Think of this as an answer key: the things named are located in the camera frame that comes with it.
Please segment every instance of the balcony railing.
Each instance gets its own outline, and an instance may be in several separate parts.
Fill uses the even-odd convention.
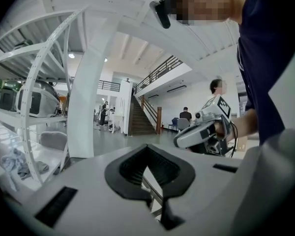
[[[164,74],[173,70],[175,67],[182,64],[182,61],[174,56],[170,56],[166,61],[159,65],[154,71],[152,71],[144,80],[142,80],[136,88],[136,93],[146,88],[149,84],[162,77]]]
[[[109,82],[109,81],[99,81],[97,88],[103,89],[103,90],[110,90],[110,91],[119,92],[120,91],[120,84],[115,83],[115,82]]]

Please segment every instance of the human arm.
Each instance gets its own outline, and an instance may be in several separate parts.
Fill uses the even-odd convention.
[[[252,109],[252,108],[249,109],[248,111],[246,111],[244,116],[235,118],[232,120],[232,122],[237,127],[238,138],[252,135],[258,131],[258,119],[257,119],[257,113],[255,109]],[[219,122],[216,122],[214,126],[215,126],[215,130],[217,134],[219,136],[223,136],[224,130],[223,130],[222,124],[220,124]],[[226,138],[226,141],[229,142],[232,139],[234,139],[233,129],[231,130],[231,133]]]

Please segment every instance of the gray cloth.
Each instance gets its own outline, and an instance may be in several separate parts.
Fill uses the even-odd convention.
[[[10,186],[14,191],[18,190],[15,180],[11,174],[14,169],[18,169],[18,175],[22,180],[31,176],[24,153],[16,148],[10,150],[8,155],[3,156],[1,158],[1,163],[4,169],[9,173]],[[40,174],[43,174],[49,170],[49,166],[43,162],[37,162],[36,164]]]

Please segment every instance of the black slot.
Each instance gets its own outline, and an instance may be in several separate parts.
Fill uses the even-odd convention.
[[[223,164],[214,164],[213,168],[222,170],[222,171],[227,171],[231,173],[236,173],[238,167],[234,166],[228,166],[228,165],[223,165]]]
[[[35,218],[45,225],[53,227],[77,191],[78,190],[69,187],[62,188]]]

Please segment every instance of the seated person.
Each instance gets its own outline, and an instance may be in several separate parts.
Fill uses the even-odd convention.
[[[179,118],[185,118],[185,119],[187,119],[189,122],[192,121],[192,115],[191,115],[191,113],[188,112],[188,108],[187,108],[187,107],[184,107],[184,108],[183,108],[183,112],[181,112],[181,113],[179,114]]]

